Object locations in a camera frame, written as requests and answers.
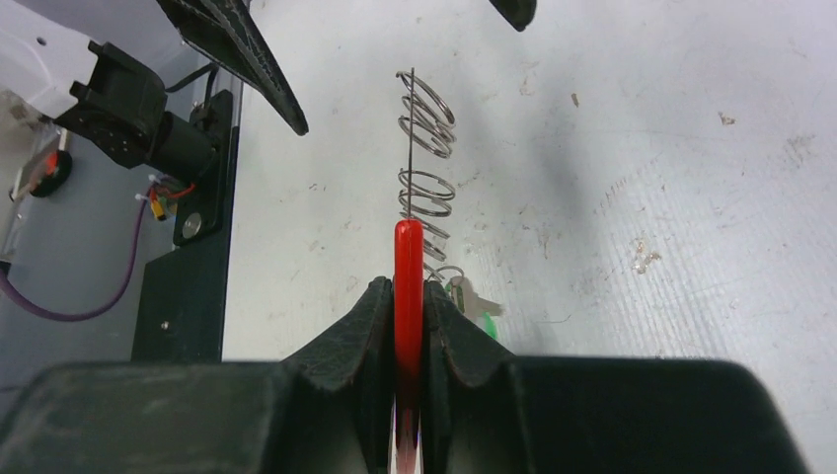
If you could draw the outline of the green key tag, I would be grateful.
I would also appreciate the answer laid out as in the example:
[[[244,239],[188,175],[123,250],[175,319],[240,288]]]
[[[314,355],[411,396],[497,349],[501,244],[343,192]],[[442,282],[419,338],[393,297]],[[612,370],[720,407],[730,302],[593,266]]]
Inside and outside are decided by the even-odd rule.
[[[484,332],[493,340],[497,340],[497,328],[495,325],[495,321],[492,315],[488,311],[484,311],[482,314],[482,328]]]

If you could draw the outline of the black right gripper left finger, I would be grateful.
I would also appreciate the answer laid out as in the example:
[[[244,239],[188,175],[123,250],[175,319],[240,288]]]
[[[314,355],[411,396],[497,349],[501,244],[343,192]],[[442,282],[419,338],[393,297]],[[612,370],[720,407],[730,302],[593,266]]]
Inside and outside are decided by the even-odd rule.
[[[1,426],[5,473],[384,473],[393,285],[281,361],[81,363],[39,375]]]

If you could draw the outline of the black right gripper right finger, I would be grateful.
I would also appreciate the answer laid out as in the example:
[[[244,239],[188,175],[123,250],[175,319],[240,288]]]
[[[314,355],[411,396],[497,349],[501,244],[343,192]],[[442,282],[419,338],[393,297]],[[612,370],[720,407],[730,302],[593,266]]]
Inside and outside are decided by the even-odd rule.
[[[803,473],[770,394],[724,360],[515,355],[424,288],[427,473]]]

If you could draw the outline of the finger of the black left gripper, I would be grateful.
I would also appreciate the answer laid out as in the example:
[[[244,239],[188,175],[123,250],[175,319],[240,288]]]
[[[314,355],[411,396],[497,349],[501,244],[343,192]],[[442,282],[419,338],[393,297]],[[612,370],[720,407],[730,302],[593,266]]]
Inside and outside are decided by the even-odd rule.
[[[277,60],[241,0],[159,0],[182,39],[257,90],[299,136],[304,112]]]
[[[490,3],[517,32],[524,32],[533,22],[537,8],[537,0],[490,0]]]

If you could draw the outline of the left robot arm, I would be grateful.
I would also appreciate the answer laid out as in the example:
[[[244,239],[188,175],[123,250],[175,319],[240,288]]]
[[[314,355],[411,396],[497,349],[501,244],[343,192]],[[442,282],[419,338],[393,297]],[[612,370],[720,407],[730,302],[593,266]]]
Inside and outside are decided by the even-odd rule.
[[[183,40],[257,90],[298,135],[309,125],[241,1],[162,1]],[[115,45],[98,44],[15,1],[1,4],[1,84],[124,168],[147,165],[196,185],[215,144],[166,109],[162,79]]]

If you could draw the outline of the steel key holder red handle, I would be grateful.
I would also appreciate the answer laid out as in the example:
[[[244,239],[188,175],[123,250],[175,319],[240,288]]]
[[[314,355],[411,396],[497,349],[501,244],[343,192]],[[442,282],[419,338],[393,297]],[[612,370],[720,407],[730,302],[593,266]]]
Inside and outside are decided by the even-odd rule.
[[[426,256],[442,264],[446,255],[428,231],[439,241],[449,234],[429,222],[430,217],[448,217],[455,188],[446,180],[414,166],[415,148],[448,159],[452,154],[455,117],[444,100],[413,69],[399,71],[407,94],[402,104],[407,113],[398,118],[408,137],[408,164],[398,174],[401,189],[401,220],[394,235],[394,351],[395,464],[397,473],[413,473],[417,468],[419,445],[421,358],[423,337],[423,289],[427,278],[440,279],[439,270],[424,261]]]

